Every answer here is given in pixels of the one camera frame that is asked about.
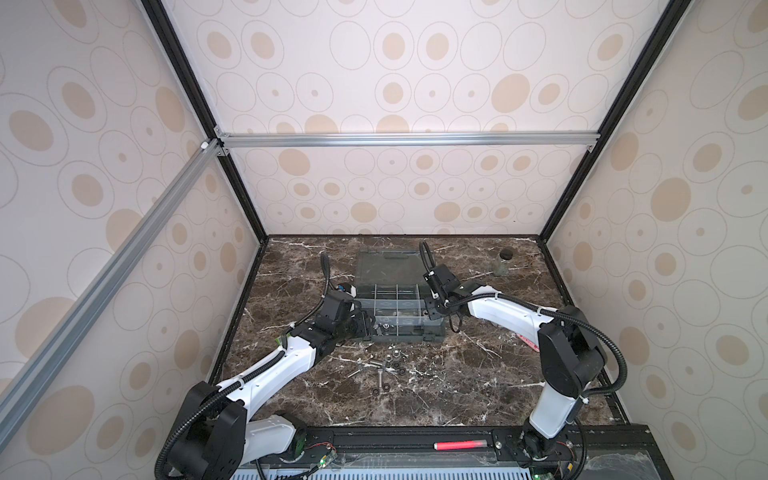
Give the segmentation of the clear grey compartment organizer box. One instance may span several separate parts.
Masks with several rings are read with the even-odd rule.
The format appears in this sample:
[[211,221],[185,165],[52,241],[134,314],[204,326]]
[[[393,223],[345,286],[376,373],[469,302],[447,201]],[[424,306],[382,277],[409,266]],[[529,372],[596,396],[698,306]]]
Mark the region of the clear grey compartment organizer box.
[[362,250],[357,255],[356,298],[371,319],[365,340],[441,343],[445,318],[435,308],[426,273],[414,250]]

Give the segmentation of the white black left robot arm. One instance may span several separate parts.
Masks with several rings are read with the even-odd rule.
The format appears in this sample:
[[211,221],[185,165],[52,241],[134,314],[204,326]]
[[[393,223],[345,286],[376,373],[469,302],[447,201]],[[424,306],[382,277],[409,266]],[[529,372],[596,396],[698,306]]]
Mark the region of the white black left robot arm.
[[279,337],[272,353],[238,375],[188,391],[158,453],[155,478],[229,479],[244,464],[296,447],[298,423],[281,415],[258,420],[256,413],[369,325],[355,295],[327,281],[317,305]]

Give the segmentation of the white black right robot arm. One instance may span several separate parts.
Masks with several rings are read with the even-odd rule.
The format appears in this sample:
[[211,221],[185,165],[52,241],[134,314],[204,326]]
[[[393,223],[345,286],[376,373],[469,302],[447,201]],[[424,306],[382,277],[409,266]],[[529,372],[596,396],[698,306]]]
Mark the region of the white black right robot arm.
[[419,255],[438,312],[491,322],[538,349],[544,386],[521,436],[530,457],[546,456],[589,398],[615,393],[625,385],[624,354],[577,307],[546,308],[489,285],[462,282],[436,261],[425,241],[419,244]]

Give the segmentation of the red marker pen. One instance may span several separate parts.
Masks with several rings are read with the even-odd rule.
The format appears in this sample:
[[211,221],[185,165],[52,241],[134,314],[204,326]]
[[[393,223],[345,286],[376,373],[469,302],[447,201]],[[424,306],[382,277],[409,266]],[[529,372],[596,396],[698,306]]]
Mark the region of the red marker pen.
[[436,451],[472,450],[487,447],[488,442],[486,440],[445,441],[433,444],[433,448]]

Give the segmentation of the diagonal aluminium frame bar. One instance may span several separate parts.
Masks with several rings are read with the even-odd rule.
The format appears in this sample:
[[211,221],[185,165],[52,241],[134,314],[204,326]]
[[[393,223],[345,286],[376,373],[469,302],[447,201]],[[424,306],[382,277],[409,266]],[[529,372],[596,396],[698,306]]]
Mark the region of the diagonal aluminium frame bar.
[[7,448],[138,261],[222,148],[223,142],[212,138],[205,148],[198,149],[11,383],[1,400],[2,449]]

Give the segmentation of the horizontal aluminium frame bar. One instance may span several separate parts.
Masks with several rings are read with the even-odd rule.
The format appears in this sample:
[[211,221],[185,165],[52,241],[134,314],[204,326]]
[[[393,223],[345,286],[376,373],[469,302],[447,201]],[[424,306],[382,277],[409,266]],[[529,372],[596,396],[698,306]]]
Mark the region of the horizontal aluminium frame bar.
[[232,148],[365,148],[517,145],[594,145],[597,131],[426,132],[426,133],[317,133],[233,134],[220,137]]

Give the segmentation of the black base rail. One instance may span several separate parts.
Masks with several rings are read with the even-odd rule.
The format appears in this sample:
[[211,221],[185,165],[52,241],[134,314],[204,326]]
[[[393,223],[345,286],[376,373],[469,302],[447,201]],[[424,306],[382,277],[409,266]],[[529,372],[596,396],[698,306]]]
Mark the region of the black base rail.
[[[534,460],[522,430],[501,427],[307,427],[283,454],[242,465],[229,479],[670,479],[649,427],[569,426]],[[487,448],[436,451],[445,441]]]

